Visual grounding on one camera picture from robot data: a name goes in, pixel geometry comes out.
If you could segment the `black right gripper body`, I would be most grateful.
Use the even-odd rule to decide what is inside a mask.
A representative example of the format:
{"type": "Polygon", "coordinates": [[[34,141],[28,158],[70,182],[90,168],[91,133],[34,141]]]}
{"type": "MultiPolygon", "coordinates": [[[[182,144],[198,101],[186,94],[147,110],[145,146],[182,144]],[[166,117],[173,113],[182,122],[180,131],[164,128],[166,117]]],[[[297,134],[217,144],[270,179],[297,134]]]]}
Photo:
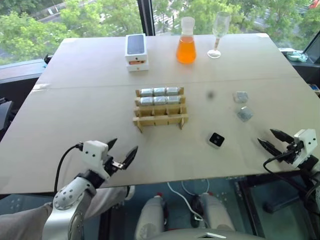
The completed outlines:
{"type": "Polygon", "coordinates": [[[284,152],[285,156],[281,157],[279,161],[285,161],[288,164],[292,164],[300,153],[300,142],[292,142],[286,147],[286,149],[287,151],[284,152]]]}

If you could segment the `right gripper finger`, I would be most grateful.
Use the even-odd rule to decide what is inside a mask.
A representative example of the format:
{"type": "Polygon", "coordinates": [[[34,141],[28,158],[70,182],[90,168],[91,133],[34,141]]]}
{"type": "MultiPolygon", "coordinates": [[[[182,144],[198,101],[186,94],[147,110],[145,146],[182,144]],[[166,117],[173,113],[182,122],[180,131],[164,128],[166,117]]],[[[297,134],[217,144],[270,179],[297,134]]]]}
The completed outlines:
{"type": "Polygon", "coordinates": [[[291,144],[294,141],[294,138],[287,133],[278,130],[278,129],[270,129],[271,133],[281,142],[285,142],[288,144],[291,144]]]}
{"type": "Polygon", "coordinates": [[[263,140],[261,138],[257,139],[258,142],[260,143],[260,145],[267,151],[269,152],[272,156],[276,157],[282,154],[281,151],[279,151],[278,149],[276,149],[276,147],[270,143],[267,140],[263,140]]]}

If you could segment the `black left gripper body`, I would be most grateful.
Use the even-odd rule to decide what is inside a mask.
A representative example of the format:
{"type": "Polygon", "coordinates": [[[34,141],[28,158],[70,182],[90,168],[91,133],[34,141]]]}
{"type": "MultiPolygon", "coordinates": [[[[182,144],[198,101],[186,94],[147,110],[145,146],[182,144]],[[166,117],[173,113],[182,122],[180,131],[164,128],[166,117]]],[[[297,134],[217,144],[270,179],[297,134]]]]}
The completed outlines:
{"type": "Polygon", "coordinates": [[[105,150],[101,156],[103,169],[112,176],[118,170],[122,170],[124,165],[120,162],[116,162],[114,157],[108,154],[108,150],[105,150]]]}

